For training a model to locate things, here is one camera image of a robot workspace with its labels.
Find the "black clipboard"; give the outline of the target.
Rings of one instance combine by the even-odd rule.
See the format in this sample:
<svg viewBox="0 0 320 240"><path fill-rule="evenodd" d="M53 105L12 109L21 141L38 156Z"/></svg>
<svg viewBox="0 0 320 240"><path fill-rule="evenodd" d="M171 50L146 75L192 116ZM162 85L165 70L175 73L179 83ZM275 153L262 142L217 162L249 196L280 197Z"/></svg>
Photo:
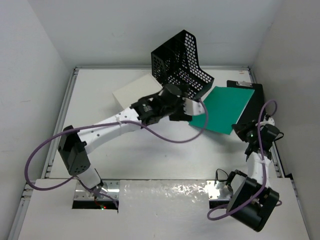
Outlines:
<svg viewBox="0 0 320 240"><path fill-rule="evenodd" d="M250 100L239 117L238 124L246 124L253 120L257 121L261 108L265 103L263 85L259 83L251 83L245 81L227 80L226 86L230 88L239 88L254 90Z"/></svg>

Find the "white drawer cabinet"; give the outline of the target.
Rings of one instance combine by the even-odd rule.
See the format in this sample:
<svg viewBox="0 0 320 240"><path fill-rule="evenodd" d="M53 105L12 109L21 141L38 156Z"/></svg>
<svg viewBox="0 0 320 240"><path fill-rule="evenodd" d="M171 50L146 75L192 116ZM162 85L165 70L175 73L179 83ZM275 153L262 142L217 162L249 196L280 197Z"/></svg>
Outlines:
<svg viewBox="0 0 320 240"><path fill-rule="evenodd" d="M124 110L140 98L155 94L161 89L162 86L148 73L113 91L112 95L118 108Z"/></svg>

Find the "green notebook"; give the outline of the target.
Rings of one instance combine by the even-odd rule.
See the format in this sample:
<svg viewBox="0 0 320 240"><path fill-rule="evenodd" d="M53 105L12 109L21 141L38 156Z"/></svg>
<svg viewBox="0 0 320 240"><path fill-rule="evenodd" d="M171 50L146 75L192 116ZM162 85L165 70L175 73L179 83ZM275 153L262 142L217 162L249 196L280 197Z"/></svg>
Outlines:
<svg viewBox="0 0 320 240"><path fill-rule="evenodd" d="M208 112L206 129L230 135L232 125L237 123L254 92L247 88L214 87L203 101Z"/></svg>

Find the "black mesh file organizer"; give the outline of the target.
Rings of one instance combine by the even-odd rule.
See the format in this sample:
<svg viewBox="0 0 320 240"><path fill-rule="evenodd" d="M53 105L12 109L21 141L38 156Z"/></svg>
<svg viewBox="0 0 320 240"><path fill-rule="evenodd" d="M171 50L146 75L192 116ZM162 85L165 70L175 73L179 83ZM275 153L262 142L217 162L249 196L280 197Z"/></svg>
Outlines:
<svg viewBox="0 0 320 240"><path fill-rule="evenodd" d="M188 85L188 98L202 98L214 78L199 65L196 37L185 29L151 52L151 73L162 86Z"/></svg>

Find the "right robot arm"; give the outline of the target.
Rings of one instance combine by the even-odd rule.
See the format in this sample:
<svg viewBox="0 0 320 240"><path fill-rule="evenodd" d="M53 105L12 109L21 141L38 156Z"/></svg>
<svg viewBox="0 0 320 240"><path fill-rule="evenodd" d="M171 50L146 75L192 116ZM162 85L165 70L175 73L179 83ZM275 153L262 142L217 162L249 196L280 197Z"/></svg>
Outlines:
<svg viewBox="0 0 320 240"><path fill-rule="evenodd" d="M272 161L271 147L273 142L284 134L275 126L273 118L263 120L258 127L257 121L232 125L236 135L248 146L245 150L248 173L235 170L228 176L230 184L239 175L243 182L231 197L226 210L237 209L250 200L246 206L231 214L231 217L256 232L260 232L276 207L280 195L270 187L269 165Z"/></svg>

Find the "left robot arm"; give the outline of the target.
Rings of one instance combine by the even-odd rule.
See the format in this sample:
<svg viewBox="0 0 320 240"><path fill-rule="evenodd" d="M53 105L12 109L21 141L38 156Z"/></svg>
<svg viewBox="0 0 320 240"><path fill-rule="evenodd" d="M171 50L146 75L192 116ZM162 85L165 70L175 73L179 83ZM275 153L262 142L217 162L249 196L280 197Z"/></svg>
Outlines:
<svg viewBox="0 0 320 240"><path fill-rule="evenodd" d="M188 96L187 84L166 84L159 92L140 98L120 113L109 117L91 129L64 128L58 152L72 177L77 177L88 189L102 185L102 179L92 166L89 154L99 146L143 126L157 124L161 119L174 116L181 120Z"/></svg>

